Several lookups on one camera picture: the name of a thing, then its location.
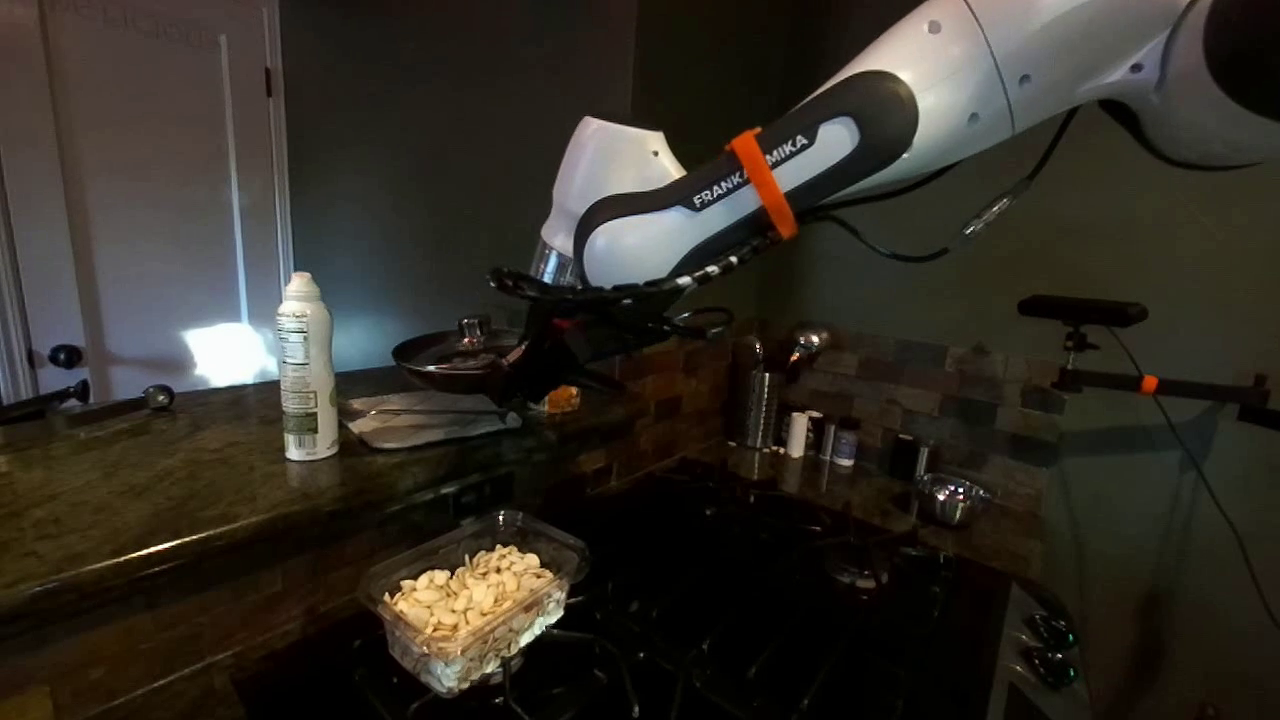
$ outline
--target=gray wall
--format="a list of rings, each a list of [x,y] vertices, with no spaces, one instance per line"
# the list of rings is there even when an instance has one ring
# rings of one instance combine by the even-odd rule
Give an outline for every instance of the gray wall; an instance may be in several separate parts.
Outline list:
[[[915,195],[844,211],[870,242],[931,249],[1020,177],[1047,127],[957,167]],[[1054,358],[1060,329],[1020,320],[1027,291],[1143,302],[1122,332],[1164,376],[1247,384],[1280,370],[1280,166],[1178,172],[1105,111],[1082,111],[1039,183],[983,237],[928,270],[875,260],[821,228],[762,272],[774,323],[988,344]],[[1129,372],[1113,338],[1086,370]],[[1280,604],[1280,434],[1233,409],[1169,405],[1229,504]],[[1239,554],[1141,397],[1068,397],[1062,463],[1047,504],[1053,579],[1082,619],[1105,717],[1277,717],[1280,632],[1262,619]]]
[[[672,127],[675,148],[712,154],[708,135],[758,123],[758,111],[789,105],[803,80],[831,73],[890,20],[886,6],[803,0],[799,18],[737,23],[744,36],[701,36],[672,23],[672,7],[285,0],[296,258],[332,296],[345,370],[383,365],[395,341],[449,329],[465,312],[518,312],[504,308],[484,276],[493,264],[524,270],[578,111],[651,119]],[[848,215],[880,243],[931,249],[1020,177],[1044,140],[1039,127],[915,195]],[[1277,372],[1280,358],[1266,323],[1277,182],[1280,166],[1169,167],[1105,111],[1082,111],[1039,183],[938,264],[898,270],[831,234],[806,234],[694,302],[774,323],[821,320],[1054,358],[1060,329],[1020,320],[1020,296],[1122,296],[1150,308],[1150,320],[1129,332],[1146,370],[1247,379]],[[1108,338],[1094,341],[1105,354],[1086,365],[1122,370]],[[1266,525],[1280,509],[1280,436],[1205,405],[1170,405],[1170,417],[1205,452],[1280,604],[1280,525]],[[1280,632],[1262,623],[1224,522],[1150,405],[1073,397],[1062,447],[1047,504],[1053,575],[1082,619],[1105,717],[1270,717]]]

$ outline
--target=food in container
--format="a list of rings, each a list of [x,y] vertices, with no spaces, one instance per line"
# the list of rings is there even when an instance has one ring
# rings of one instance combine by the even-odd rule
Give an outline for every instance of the food in container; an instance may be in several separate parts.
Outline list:
[[[563,618],[582,558],[577,535],[498,509],[374,564],[362,604],[383,619],[390,656],[454,695]]]

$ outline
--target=door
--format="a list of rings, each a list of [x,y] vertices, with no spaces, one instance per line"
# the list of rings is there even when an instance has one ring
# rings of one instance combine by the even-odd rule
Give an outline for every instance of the door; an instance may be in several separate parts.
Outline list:
[[[267,376],[288,270],[271,0],[0,13],[0,88],[14,88],[0,108],[11,397],[76,379],[43,362],[57,344],[85,347],[92,402]]]

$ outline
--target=stove knob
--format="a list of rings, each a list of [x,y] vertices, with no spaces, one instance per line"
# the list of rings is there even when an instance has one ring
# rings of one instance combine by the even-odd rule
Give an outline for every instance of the stove knob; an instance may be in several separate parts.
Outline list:
[[[1079,668],[1068,651],[1053,651],[1053,649],[1023,649],[1023,668],[1047,687],[1073,687],[1079,680]]]
[[[1047,649],[1047,651],[1068,651],[1068,649],[1079,644],[1079,632],[1062,614],[1039,610],[1023,623],[1034,638],[1034,644]]]

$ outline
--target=orange band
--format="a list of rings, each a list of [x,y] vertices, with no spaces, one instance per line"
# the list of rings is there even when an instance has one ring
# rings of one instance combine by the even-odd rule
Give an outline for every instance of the orange band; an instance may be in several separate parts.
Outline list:
[[[1137,384],[1137,391],[1155,397],[1155,391],[1158,391],[1158,376],[1143,376],[1143,379]]]
[[[778,242],[790,242],[790,237],[799,237],[796,211],[790,211],[789,195],[774,189],[774,177],[772,177],[767,156],[758,154],[756,135],[758,135],[758,127],[737,133],[729,140],[729,154],[737,156],[737,166],[744,167],[748,183],[756,189],[772,234]]]

